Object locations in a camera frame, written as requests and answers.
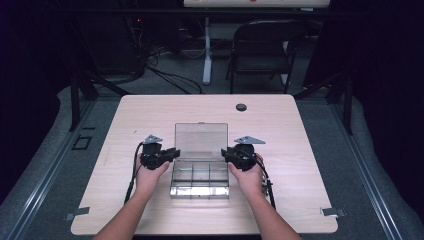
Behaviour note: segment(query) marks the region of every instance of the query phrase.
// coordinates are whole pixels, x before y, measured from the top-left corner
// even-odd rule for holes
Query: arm
[[[153,171],[141,167],[137,173],[136,189],[133,196],[112,220],[97,233],[94,239],[132,239],[141,215],[143,215],[144,208],[152,197],[160,176],[168,169],[169,164],[169,162],[165,162]],[[140,165],[139,155],[137,168]]]
[[[228,163],[231,173],[237,178],[240,190],[252,209],[263,240],[301,239],[293,228],[278,214],[262,193],[262,169],[256,164],[242,172]]]

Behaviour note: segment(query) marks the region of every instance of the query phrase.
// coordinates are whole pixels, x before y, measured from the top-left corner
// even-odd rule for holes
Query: black device
[[[162,145],[159,143],[143,144],[141,164],[150,170],[155,170],[164,162],[172,162],[174,158],[180,156],[180,150],[176,150],[176,148],[166,150],[161,150],[161,148]]]
[[[234,147],[227,147],[227,150],[221,149],[221,155],[225,162],[231,162],[236,168],[242,171],[250,170],[256,164],[256,154],[253,144],[264,144],[265,142],[249,136],[234,140],[238,142]]]
[[[140,163],[141,165],[145,166],[147,169],[155,170],[156,168],[162,166],[164,162],[173,162],[174,158],[177,158],[180,156],[180,150],[177,150],[176,148],[169,148],[166,150],[161,150],[162,144],[158,143],[162,141],[161,138],[158,138],[156,136],[150,135],[148,136],[143,142],[138,144],[137,149],[135,150],[134,155],[134,165],[133,165],[133,172],[131,176],[131,182],[127,189],[127,194],[125,195],[125,202],[128,201],[130,198],[133,186],[134,186],[134,180],[137,177],[137,173],[139,168],[136,168],[137,165],[137,156],[138,156],[138,150],[141,146],[143,146],[143,150],[141,153]]]

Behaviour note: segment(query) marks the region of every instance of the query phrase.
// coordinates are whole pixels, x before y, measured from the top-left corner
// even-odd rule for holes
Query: forearm
[[[94,239],[132,239],[148,198],[134,194]]]
[[[263,240],[301,239],[263,196],[247,197]]]

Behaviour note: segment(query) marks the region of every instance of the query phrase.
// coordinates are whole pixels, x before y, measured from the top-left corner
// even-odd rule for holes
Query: human hand
[[[261,161],[262,157],[259,154],[258,160]],[[243,195],[249,199],[254,196],[263,196],[262,193],[262,180],[263,172],[258,164],[255,164],[250,170],[242,172],[229,162],[228,167],[230,172],[237,178],[237,183]]]
[[[136,169],[139,170],[137,172],[134,196],[150,199],[159,183],[160,176],[168,169],[170,162],[165,162],[159,168],[150,170],[141,165],[140,159],[141,154],[137,156]]]

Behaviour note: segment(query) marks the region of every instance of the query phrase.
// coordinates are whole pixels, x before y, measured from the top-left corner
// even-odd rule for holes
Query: black chair
[[[226,79],[230,75],[230,93],[234,90],[234,74],[287,74],[284,93],[296,56],[296,46],[306,29],[297,20],[255,20],[242,25],[234,33]]]

